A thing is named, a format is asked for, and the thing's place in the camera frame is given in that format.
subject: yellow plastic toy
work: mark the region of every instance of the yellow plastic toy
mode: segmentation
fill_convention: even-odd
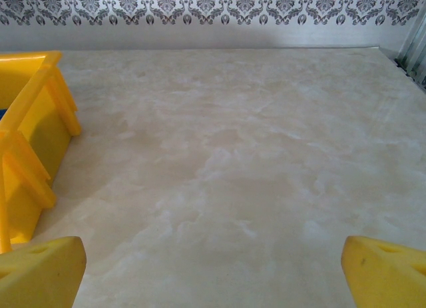
[[[0,308],[69,308],[86,269],[79,237],[0,255]]]
[[[58,51],[0,55],[0,131],[22,132],[51,181],[71,136],[80,134],[77,107],[57,63]]]
[[[357,307],[426,307],[426,251],[350,236],[341,266]]]
[[[49,175],[20,132],[0,133],[0,253],[29,241],[43,208],[55,205]]]
[[[60,52],[0,55],[0,253],[31,239],[71,136],[81,132]]]

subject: blue object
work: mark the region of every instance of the blue object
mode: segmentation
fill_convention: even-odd
[[[0,110],[0,120],[3,117],[4,114],[6,114],[7,109],[5,110]]]

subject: damask wallpaper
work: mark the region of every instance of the damask wallpaper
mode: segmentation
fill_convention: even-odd
[[[17,27],[31,27],[31,32],[36,32],[34,27],[50,27],[51,34],[55,27],[62,26],[234,26],[245,27],[243,29],[247,30],[249,25],[268,26],[270,31],[278,32],[279,36],[283,35],[286,27],[291,27],[292,34],[296,35],[293,46],[297,45],[298,32],[302,31],[304,33],[300,39],[305,42],[310,39],[313,42],[311,44],[315,45],[316,35],[323,35],[330,28],[333,32],[345,33],[348,39],[351,36],[351,31],[348,31],[350,27],[369,27],[368,30],[353,30],[354,35],[377,35],[377,32],[383,32],[383,29],[379,29],[382,26],[390,27],[390,35],[393,34],[391,27],[406,26],[407,28],[395,29],[393,32],[397,35],[408,33],[423,2],[424,0],[0,0],[0,33],[10,44],[14,36],[18,39],[25,34]],[[338,29],[342,26],[345,27],[343,31]],[[306,27],[312,28],[311,37],[310,30],[306,30]],[[146,34],[156,32],[145,30]],[[57,32],[62,35],[66,33],[64,29],[58,29]],[[143,41],[127,45],[132,48],[144,46]]]

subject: floor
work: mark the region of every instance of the floor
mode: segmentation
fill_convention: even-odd
[[[65,52],[75,138],[32,243],[75,307],[354,307],[345,238],[426,249],[426,96],[378,49]]]

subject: yellow foam block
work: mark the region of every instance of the yellow foam block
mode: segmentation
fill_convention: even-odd
[[[0,308],[72,307],[86,268],[79,237],[0,255]]]
[[[426,307],[426,251],[350,236],[341,266],[357,307]]]

